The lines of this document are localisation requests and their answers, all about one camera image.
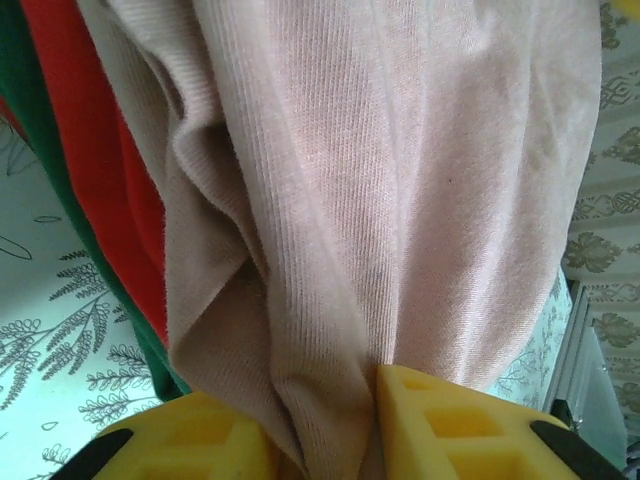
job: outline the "pink knit fabric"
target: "pink knit fabric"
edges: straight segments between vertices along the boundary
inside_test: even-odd
[[[79,5],[165,203],[193,388],[311,478],[370,479],[377,364],[483,388],[521,350],[595,128],[597,2]]]

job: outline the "patterned wallpaper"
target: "patterned wallpaper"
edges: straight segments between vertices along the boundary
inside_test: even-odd
[[[563,267],[589,316],[630,435],[640,435],[640,24],[600,6],[600,116]]]

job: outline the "beige fabric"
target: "beige fabric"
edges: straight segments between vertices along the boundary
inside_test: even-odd
[[[595,126],[597,2],[102,3],[79,1],[162,190],[194,388],[352,479],[375,365],[483,388],[513,360]]]

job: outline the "red fabric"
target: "red fabric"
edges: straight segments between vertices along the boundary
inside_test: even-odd
[[[135,303],[167,342],[164,209],[74,0],[22,0],[78,201]]]
[[[26,133],[24,133],[22,125],[20,125],[20,122],[15,117],[13,112],[9,109],[9,105],[5,103],[4,98],[2,97],[0,97],[0,116],[3,116],[7,120],[7,122],[9,122],[9,125],[11,125],[11,127],[13,127],[13,129],[18,132],[18,135],[20,135],[25,142],[29,143],[29,139],[27,138]]]

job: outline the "green fabric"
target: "green fabric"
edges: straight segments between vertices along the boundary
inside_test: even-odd
[[[169,367],[164,345],[136,307],[102,254],[71,186],[53,108],[27,20],[18,0],[0,2],[0,94],[22,124],[62,206],[98,271],[129,314],[158,398],[168,401],[190,389]]]

